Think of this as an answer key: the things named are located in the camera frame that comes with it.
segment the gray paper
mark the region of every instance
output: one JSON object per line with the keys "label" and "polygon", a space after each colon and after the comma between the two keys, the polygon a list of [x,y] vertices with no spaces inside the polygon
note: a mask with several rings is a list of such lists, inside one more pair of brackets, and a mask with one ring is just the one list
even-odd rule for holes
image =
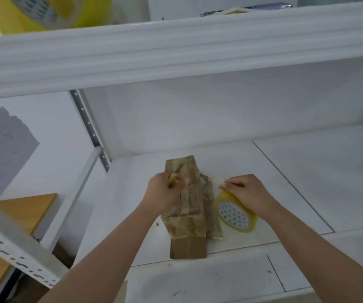
{"label": "gray paper", "polygon": [[39,142],[16,116],[0,108],[0,195],[9,186]]}

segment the forearm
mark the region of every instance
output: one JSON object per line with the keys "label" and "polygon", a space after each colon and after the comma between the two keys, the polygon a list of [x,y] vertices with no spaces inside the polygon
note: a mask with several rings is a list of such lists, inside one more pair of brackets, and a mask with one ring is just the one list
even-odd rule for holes
{"label": "forearm", "polygon": [[263,217],[324,302],[363,302],[363,267],[275,203]]}
{"label": "forearm", "polygon": [[131,213],[40,303],[113,303],[156,215],[143,205]]}

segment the left hand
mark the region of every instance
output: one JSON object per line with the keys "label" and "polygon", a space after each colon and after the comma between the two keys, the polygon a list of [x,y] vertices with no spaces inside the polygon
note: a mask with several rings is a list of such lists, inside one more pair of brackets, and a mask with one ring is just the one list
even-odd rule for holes
{"label": "left hand", "polygon": [[152,211],[155,218],[166,213],[180,199],[180,193],[186,186],[186,180],[178,174],[175,183],[169,188],[169,176],[168,173],[158,173],[151,178],[142,199],[141,206]]}

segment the hand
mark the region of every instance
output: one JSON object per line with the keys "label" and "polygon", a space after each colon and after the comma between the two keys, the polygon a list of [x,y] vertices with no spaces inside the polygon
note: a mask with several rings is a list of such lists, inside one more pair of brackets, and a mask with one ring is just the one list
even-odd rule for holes
{"label": "hand", "polygon": [[167,183],[169,176],[167,173],[159,173],[151,178],[142,199],[141,206],[151,211],[155,218],[167,212],[180,199],[180,193],[186,186],[186,180],[177,175],[174,184],[169,188]]}
{"label": "hand", "polygon": [[263,219],[273,206],[279,204],[254,174],[231,177],[219,185],[219,189],[235,195],[243,205]]}

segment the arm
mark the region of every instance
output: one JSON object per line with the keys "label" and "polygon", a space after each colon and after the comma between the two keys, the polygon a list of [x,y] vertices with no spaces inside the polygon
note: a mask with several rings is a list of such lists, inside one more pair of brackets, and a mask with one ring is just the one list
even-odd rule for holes
{"label": "arm", "polygon": [[280,205],[256,176],[233,177],[219,188],[273,228],[323,303],[363,302],[363,267]]}
{"label": "arm", "polygon": [[155,219],[166,212],[184,189],[181,176],[169,188],[167,176],[150,179],[139,206],[92,252],[58,282],[39,303],[113,303]]}

